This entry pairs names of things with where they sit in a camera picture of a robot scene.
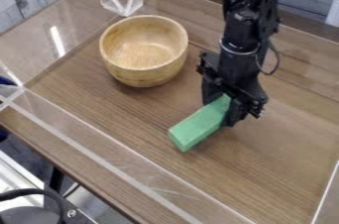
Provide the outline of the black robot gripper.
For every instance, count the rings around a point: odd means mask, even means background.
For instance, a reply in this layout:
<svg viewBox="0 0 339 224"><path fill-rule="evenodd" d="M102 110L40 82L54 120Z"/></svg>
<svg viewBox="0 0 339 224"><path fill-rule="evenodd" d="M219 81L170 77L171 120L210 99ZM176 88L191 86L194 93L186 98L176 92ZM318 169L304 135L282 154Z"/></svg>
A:
<svg viewBox="0 0 339 224"><path fill-rule="evenodd" d="M268 101L260 86L256 52L236 55L226 50L202 52L198 72L203 76L203 104L208 105L224 94L231 98L224 125L234 127L251 114L258 118Z"/></svg>

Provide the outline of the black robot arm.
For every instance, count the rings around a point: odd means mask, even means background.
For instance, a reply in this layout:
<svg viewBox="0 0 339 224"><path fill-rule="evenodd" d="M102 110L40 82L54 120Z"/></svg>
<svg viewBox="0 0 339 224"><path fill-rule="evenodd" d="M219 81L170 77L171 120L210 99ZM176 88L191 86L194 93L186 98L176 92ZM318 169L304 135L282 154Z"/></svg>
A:
<svg viewBox="0 0 339 224"><path fill-rule="evenodd" d="M222 125L232 127L248 116L259 117L268 101L258 76L272 74L263 63L275 51L270 38L280 23L278 0L223 0L223 15L220 50L200 54L198 71L203 76L203 102L231 98Z"/></svg>

